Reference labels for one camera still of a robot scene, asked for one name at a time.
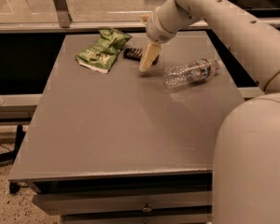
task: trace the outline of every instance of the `black metal stand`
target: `black metal stand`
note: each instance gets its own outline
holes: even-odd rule
[[[4,162],[4,161],[14,162],[14,160],[16,159],[17,154],[19,152],[21,142],[22,142],[24,136],[25,136],[25,132],[22,129],[22,125],[18,125],[17,133],[16,133],[16,140],[15,140],[15,147],[14,147],[13,151],[0,154],[0,162]],[[19,191],[19,189],[20,189],[20,186],[17,183],[10,183],[9,192],[11,194],[17,193]]]

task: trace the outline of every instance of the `green chip bag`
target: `green chip bag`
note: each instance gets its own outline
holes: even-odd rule
[[[86,47],[76,59],[80,65],[92,70],[107,73],[119,56],[120,50],[132,37],[117,29],[99,30],[97,43]]]

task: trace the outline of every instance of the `drawer knob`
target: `drawer knob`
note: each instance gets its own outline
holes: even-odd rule
[[[141,211],[144,213],[149,213],[152,211],[152,208],[148,205],[148,203],[146,203],[146,205],[142,208]]]

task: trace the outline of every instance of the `desk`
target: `desk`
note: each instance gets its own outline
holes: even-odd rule
[[[125,48],[146,44],[145,34],[131,35]],[[26,182],[34,203],[64,223],[208,221],[217,132],[244,100],[225,67],[178,92],[161,76],[219,59],[207,34],[178,33],[146,75],[122,53],[108,74],[79,66],[75,55],[98,37],[65,38],[9,180]]]

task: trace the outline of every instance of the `gray tabletop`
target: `gray tabletop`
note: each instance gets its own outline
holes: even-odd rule
[[[142,48],[132,34],[126,48]],[[226,68],[208,82],[168,92],[167,66],[220,59],[205,32],[181,32],[146,75],[120,53],[108,74],[77,64],[99,35],[67,35],[9,180],[167,175],[212,170],[218,129],[244,100]]]

